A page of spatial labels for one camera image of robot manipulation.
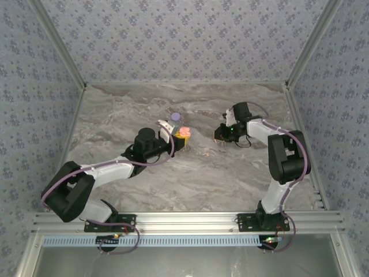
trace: gray marble table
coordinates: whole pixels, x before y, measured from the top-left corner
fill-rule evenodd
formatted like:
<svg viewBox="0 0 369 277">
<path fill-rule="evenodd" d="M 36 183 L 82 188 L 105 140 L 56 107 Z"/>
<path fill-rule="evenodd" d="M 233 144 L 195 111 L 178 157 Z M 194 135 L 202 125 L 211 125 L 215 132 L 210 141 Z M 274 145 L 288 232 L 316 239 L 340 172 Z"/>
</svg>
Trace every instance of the gray marble table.
<svg viewBox="0 0 369 277">
<path fill-rule="evenodd" d="M 293 129 L 280 85 L 88 86 L 67 159 L 90 164 L 115 158 L 141 128 L 158 130 L 158 119 L 179 112 L 182 124 L 191 128 L 186 149 L 162 166 L 97 188 L 92 198 L 105 199 L 118 211 L 254 210 L 271 178 L 266 146 L 251 140 L 252 147 L 243 149 L 213 139 L 225 109 L 248 100 L 263 105 L 271 123 Z M 250 109 L 262 115 L 258 107 Z M 286 209 L 312 209 L 313 191 L 307 177 L 292 191 Z"/>
</svg>

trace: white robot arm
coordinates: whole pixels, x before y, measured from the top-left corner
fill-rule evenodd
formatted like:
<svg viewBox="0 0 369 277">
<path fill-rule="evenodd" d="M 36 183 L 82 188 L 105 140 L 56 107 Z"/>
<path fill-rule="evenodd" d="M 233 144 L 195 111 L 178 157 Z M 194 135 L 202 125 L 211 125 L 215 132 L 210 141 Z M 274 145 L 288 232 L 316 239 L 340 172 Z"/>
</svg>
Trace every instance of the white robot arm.
<svg viewBox="0 0 369 277">
<path fill-rule="evenodd" d="M 260 116 L 253 116 L 248 109 L 247 102 L 235 104 L 223 114 L 223 117 L 226 123 L 222 123 L 214 132 L 216 140 L 237 143 L 241 136 L 247 136 L 268 146 L 269 172 L 272 180 L 266 195 L 259 202 L 256 215 L 261 230 L 270 230 L 275 227 L 276 223 L 279 224 L 279 220 L 284 221 L 284 218 L 280 216 L 280 205 L 284 204 L 288 197 L 286 192 L 288 189 L 291 190 L 290 184 L 297 180 L 303 172 L 305 164 L 303 152 L 306 154 L 303 134 L 298 130 L 289 132 L 299 140 L 304 150 L 300 149 L 285 132 L 272 129 Z M 310 172 L 310 168 L 308 160 L 306 174 Z"/>
<path fill-rule="evenodd" d="M 42 192 L 42 203 L 52 209 L 64 222 L 84 219 L 106 222 L 115 209 L 105 201 L 89 199 L 92 190 L 117 179 L 136 176 L 146 166 L 164 163 L 182 149 L 190 137 L 181 134 L 166 121 L 158 121 L 161 130 L 156 138 L 155 131 L 143 128 L 123 154 L 107 162 L 78 165 L 65 163 Z M 149 158 L 167 152 L 169 157 L 155 164 L 147 163 Z"/>
</svg>

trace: pink object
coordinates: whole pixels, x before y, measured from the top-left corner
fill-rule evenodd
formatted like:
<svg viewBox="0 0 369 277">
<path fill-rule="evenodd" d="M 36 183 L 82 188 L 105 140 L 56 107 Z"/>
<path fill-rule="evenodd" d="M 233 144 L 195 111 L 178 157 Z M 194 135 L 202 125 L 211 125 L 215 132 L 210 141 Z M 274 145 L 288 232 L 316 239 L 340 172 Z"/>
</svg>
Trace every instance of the pink object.
<svg viewBox="0 0 369 277">
<path fill-rule="evenodd" d="M 179 129 L 179 134 L 181 136 L 191 136 L 190 128 L 189 127 L 181 127 Z"/>
</svg>

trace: wall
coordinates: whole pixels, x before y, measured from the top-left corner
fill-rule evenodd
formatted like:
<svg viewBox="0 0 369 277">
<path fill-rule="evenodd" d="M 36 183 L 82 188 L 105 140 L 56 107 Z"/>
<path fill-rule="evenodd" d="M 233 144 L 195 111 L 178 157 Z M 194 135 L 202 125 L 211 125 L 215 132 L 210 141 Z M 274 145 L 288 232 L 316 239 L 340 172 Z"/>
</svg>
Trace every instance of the wall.
<svg viewBox="0 0 369 277">
<path fill-rule="evenodd" d="M 42 0 L 87 82 L 285 80 L 326 0 Z"/>
<path fill-rule="evenodd" d="M 0 276 L 13 276 L 79 91 L 26 0 L 0 1 Z"/>
<path fill-rule="evenodd" d="M 369 3 L 344 1 L 293 91 L 332 209 L 369 276 Z"/>
</svg>

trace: purple cable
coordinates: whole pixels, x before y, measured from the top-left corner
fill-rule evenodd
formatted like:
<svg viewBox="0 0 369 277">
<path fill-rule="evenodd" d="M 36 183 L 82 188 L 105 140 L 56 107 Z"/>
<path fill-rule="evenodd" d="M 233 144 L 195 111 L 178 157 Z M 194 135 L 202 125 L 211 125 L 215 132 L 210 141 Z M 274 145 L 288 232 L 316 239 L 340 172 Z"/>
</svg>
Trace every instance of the purple cable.
<svg viewBox="0 0 369 277">
<path fill-rule="evenodd" d="M 139 163 L 139 162 L 134 162 L 132 160 L 119 160 L 118 163 L 135 164 L 135 165 L 138 165 L 138 166 L 159 166 L 159 165 L 165 163 L 167 160 L 169 160 L 172 157 L 173 153 L 174 153 L 174 148 L 175 148 L 175 146 L 174 146 L 174 140 L 173 140 L 173 137 L 172 137 L 171 133 L 169 132 L 169 130 L 167 128 L 165 128 L 160 123 L 158 123 L 158 125 L 161 126 L 169 134 L 169 139 L 170 139 L 171 144 L 172 144 L 171 152 L 170 152 L 169 156 L 165 160 L 162 160 L 161 162 L 158 162 L 158 163 Z M 55 184 L 53 184 L 53 186 L 51 188 L 49 188 L 49 190 L 47 192 L 45 192 L 45 194 L 41 198 L 41 204 L 45 208 L 47 208 L 47 205 L 45 205 L 46 198 L 50 195 L 50 193 L 52 193 L 58 186 L 60 186 L 65 180 L 68 180 L 70 177 L 72 177 L 74 175 L 77 175 L 77 174 L 79 174 L 81 172 L 85 172 L 85 171 L 91 170 L 93 168 L 94 169 L 99 169 L 101 167 L 110 166 L 112 164 L 117 164 L 117 161 L 116 160 L 113 160 L 113 161 L 109 161 L 109 162 L 98 163 L 98 164 L 95 164 L 93 166 L 84 167 L 83 169 L 79 169 L 79 170 L 76 170 L 76 171 L 74 171 L 72 173 L 69 173 L 68 175 L 65 175 L 58 182 L 56 182 Z"/>
<path fill-rule="evenodd" d="M 293 134 L 291 134 L 289 131 L 287 131 L 287 130 L 285 130 L 285 129 L 282 129 L 282 128 L 278 128 L 278 127 L 276 127 L 276 126 L 274 126 L 274 125 L 272 125 L 272 124 L 270 124 L 270 123 L 266 122 L 264 119 L 262 120 L 262 123 L 263 123 L 265 126 L 267 126 L 267 127 L 271 128 L 271 129 L 273 129 L 273 130 L 280 131 L 280 132 L 282 132 L 282 133 L 286 134 L 287 136 L 289 136 L 291 139 L 293 139 L 293 140 L 296 142 L 296 144 L 299 146 L 299 148 L 301 149 L 302 155 L 303 155 L 303 157 L 304 157 L 304 169 L 303 169 L 303 171 L 302 171 L 301 176 L 300 176 L 298 179 L 294 180 L 293 182 L 291 182 L 291 183 L 289 184 L 288 189 L 287 189 L 287 191 L 285 192 L 285 194 L 283 195 L 283 197 L 282 197 L 282 199 L 281 199 L 281 202 L 280 202 L 280 204 L 279 204 L 279 210 L 280 210 L 280 212 L 281 212 L 282 216 L 287 217 L 287 218 L 291 221 L 291 223 L 292 223 L 292 226 L 293 226 L 292 239 L 290 240 L 290 242 L 289 242 L 286 246 L 284 246 L 283 248 L 278 249 L 278 250 L 275 250 L 273 247 L 271 247 L 271 246 L 270 246 L 270 245 L 268 245 L 268 244 L 262 244 L 262 245 L 264 245 L 265 247 L 270 248 L 272 251 L 274 251 L 274 252 L 278 253 L 278 252 L 282 252 L 282 251 L 285 251 L 285 250 L 287 250 L 288 248 L 290 248 L 290 247 L 291 247 L 291 245 L 292 245 L 292 243 L 293 243 L 293 241 L 295 240 L 295 237 L 296 237 L 296 225 L 295 225 L 295 222 L 293 221 L 292 217 L 290 217 L 289 215 L 287 215 L 287 214 L 283 211 L 283 204 L 284 204 L 284 201 L 286 200 L 287 196 L 289 195 L 289 193 L 290 193 L 291 189 L 293 188 L 293 186 L 295 186 L 298 182 L 300 182 L 300 181 L 305 177 L 305 175 L 306 175 L 306 172 L 307 172 L 307 154 L 306 154 L 305 148 L 304 148 L 304 146 L 302 145 L 302 143 L 298 140 L 298 138 L 297 138 L 297 137 L 295 137 L 295 136 L 294 136 Z"/>
<path fill-rule="evenodd" d="M 107 254 L 107 255 L 121 255 L 121 254 L 128 254 L 131 253 L 132 251 L 136 250 L 136 248 L 138 247 L 138 244 L 140 243 L 140 232 L 138 231 L 138 229 L 135 227 L 135 225 L 132 224 L 128 224 L 128 223 L 103 223 L 103 222 L 98 222 L 98 221 L 94 221 L 94 220 L 89 220 L 91 223 L 93 224 L 97 224 L 97 225 L 102 225 L 102 226 L 126 226 L 126 227 L 130 227 L 132 228 L 136 233 L 137 233 L 137 240 L 136 243 L 128 250 L 126 251 L 120 251 L 120 252 L 105 252 L 102 249 L 102 246 L 104 244 L 104 242 L 106 242 L 107 239 L 104 239 L 101 241 L 101 243 L 99 244 L 99 249 L 103 254 Z"/>
</svg>

